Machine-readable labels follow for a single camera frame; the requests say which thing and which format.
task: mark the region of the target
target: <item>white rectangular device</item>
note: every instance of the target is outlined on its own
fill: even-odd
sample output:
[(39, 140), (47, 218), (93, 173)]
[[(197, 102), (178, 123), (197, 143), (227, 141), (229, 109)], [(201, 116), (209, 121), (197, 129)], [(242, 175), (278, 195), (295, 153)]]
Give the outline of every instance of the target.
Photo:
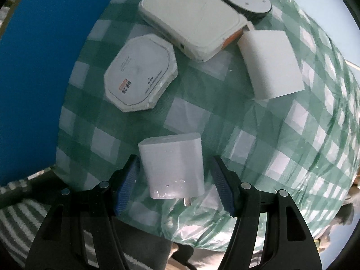
[(238, 46), (256, 99), (272, 99), (304, 90), (294, 50), (284, 31), (246, 31)]
[(143, 19), (189, 58), (207, 61), (239, 37), (247, 20), (222, 0), (142, 0)]

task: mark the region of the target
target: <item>screw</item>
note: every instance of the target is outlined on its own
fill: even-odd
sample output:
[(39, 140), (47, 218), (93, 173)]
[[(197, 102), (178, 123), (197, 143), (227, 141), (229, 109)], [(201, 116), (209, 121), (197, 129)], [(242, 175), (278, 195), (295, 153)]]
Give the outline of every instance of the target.
[(61, 190), (61, 194), (62, 194), (63, 196), (69, 195), (69, 194), (70, 194), (70, 190), (69, 190), (68, 188), (62, 189), (62, 190)]
[(251, 188), (251, 185), (249, 183), (245, 182), (245, 183), (241, 183), (241, 187), (245, 190), (248, 190)]
[(99, 187), (102, 188), (102, 189), (105, 189), (109, 186), (109, 182), (107, 181), (102, 181), (100, 184), (99, 184)]
[(286, 192), (285, 190), (280, 190), (280, 195), (283, 197), (287, 197), (288, 196), (288, 192)]

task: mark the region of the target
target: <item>blue wall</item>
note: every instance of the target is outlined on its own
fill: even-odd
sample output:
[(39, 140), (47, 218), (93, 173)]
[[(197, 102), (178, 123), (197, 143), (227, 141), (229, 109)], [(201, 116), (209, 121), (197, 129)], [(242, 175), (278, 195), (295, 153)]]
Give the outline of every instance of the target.
[(21, 0), (0, 41), (0, 185), (55, 163), (82, 45), (110, 0)]

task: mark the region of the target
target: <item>orange label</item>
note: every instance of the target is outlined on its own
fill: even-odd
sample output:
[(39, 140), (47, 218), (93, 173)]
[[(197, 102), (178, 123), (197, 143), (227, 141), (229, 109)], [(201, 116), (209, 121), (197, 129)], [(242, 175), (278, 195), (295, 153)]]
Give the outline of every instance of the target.
[(122, 90), (125, 85), (127, 84), (128, 80), (127, 79), (124, 79), (124, 81), (121, 83), (120, 87), (119, 87), (119, 90)]
[(233, 42), (235, 39), (237, 39), (241, 34), (243, 33), (243, 30), (240, 29), (237, 32), (235, 32), (234, 34), (232, 34), (231, 36), (229, 36), (223, 43), (223, 47), (221, 48), (222, 50), (224, 48), (226, 48), (231, 42)]

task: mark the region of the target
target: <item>striped fabric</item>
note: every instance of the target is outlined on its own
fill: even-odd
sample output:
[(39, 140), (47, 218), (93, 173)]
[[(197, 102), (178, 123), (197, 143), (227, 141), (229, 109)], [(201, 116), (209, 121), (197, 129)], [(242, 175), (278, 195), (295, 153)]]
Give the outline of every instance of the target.
[[(2, 187), (2, 191), (8, 189), (9, 185)], [(31, 199), (23, 199), (21, 203), (0, 209), (0, 241), (21, 267), (25, 266), (31, 244), (49, 209), (49, 205)], [(98, 268), (92, 235), (85, 230), (84, 240), (88, 263)], [(152, 270), (127, 254), (125, 258), (131, 270)]]
[(27, 180), (19, 180), (8, 183), (4, 187), (0, 187), (0, 195), (4, 194), (8, 191), (15, 190), (16, 188), (25, 188), (28, 186)]

